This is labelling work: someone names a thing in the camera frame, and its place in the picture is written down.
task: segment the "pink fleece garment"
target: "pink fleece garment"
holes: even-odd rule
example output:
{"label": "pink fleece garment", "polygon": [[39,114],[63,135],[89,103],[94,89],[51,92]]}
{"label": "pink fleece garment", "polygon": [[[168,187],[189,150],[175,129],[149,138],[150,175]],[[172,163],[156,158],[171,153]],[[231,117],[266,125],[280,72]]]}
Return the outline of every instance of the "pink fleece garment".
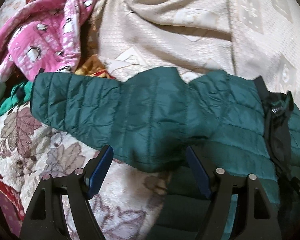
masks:
{"label": "pink fleece garment", "polygon": [[0,78],[16,65],[30,81],[45,72],[74,71],[81,57],[80,27],[96,0],[36,0],[0,30]]}

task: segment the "silver screw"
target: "silver screw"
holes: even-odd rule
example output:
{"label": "silver screw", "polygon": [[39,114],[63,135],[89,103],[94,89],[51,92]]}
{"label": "silver screw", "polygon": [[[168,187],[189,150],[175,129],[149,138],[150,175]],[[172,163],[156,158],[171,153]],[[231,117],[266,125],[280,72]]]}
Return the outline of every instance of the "silver screw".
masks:
{"label": "silver screw", "polygon": [[251,173],[251,174],[249,174],[249,178],[250,178],[251,180],[256,180],[256,179],[257,179],[257,176],[254,175],[253,173]]}
{"label": "silver screw", "polygon": [[48,180],[48,179],[50,179],[50,174],[44,174],[44,175],[42,176],[42,179],[43,179],[43,180]]}
{"label": "silver screw", "polygon": [[75,171],[74,171],[74,174],[76,174],[76,175],[80,175],[80,174],[82,174],[83,173],[83,169],[82,168],[78,168],[78,169],[76,169]]}
{"label": "silver screw", "polygon": [[217,168],[217,169],[216,169],[216,172],[217,172],[218,174],[224,174],[224,173],[225,173],[225,170],[224,170],[223,168]]}

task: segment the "bed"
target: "bed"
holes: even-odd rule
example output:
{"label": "bed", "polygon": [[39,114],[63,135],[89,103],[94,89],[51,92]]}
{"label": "bed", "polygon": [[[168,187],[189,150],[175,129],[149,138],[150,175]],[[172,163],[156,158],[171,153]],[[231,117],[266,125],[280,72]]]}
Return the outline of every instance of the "bed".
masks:
{"label": "bed", "polygon": [[[98,0],[82,36],[82,57],[97,54],[108,73],[123,82],[159,65],[177,67],[185,82],[223,69],[246,79],[262,75],[269,90],[290,90],[300,108],[296,0]],[[22,220],[43,174],[67,175],[97,154],[38,122],[28,103],[1,116],[0,198],[12,204],[7,210],[15,209],[8,223]],[[90,202],[105,237],[144,239],[160,213],[170,176],[114,160]],[[78,239],[67,199],[64,206],[70,235]]]}

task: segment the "blue gripper pad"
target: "blue gripper pad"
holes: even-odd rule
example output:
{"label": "blue gripper pad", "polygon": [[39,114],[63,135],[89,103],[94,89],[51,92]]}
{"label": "blue gripper pad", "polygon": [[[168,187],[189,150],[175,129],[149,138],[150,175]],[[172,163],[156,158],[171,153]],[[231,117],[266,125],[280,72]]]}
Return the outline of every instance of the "blue gripper pad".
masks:
{"label": "blue gripper pad", "polygon": [[88,187],[87,198],[92,197],[99,193],[101,185],[106,177],[113,160],[113,149],[110,145],[105,145],[98,156],[88,161],[84,167],[85,176],[84,182]]}
{"label": "blue gripper pad", "polygon": [[197,182],[197,186],[202,195],[206,198],[210,199],[212,195],[212,191],[210,189],[210,179],[207,175],[202,163],[197,157],[196,153],[192,149],[191,146],[188,146],[186,149],[186,159],[189,164],[189,167],[194,175],[195,181]]}

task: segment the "green quilted jacket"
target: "green quilted jacket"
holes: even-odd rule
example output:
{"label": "green quilted jacket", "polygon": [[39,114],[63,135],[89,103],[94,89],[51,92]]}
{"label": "green quilted jacket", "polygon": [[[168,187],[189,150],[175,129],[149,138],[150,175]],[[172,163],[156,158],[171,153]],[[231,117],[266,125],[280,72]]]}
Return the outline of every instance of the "green quilted jacket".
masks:
{"label": "green quilted jacket", "polygon": [[[180,167],[185,147],[201,144],[205,157],[230,174],[256,174],[271,203],[280,203],[274,164],[263,138],[264,111],[251,80],[220,70],[186,84],[171,67],[139,73],[125,83],[41,73],[34,81],[31,111],[39,121],[69,132],[92,148],[111,145],[115,158],[145,172]],[[300,179],[300,110],[296,106],[289,129],[291,171]],[[188,186],[193,177],[188,178],[182,193],[172,190],[172,195],[196,199]],[[232,222],[229,216],[225,237]],[[163,224],[158,226],[172,227]],[[188,231],[195,232],[194,223],[189,226]]]}

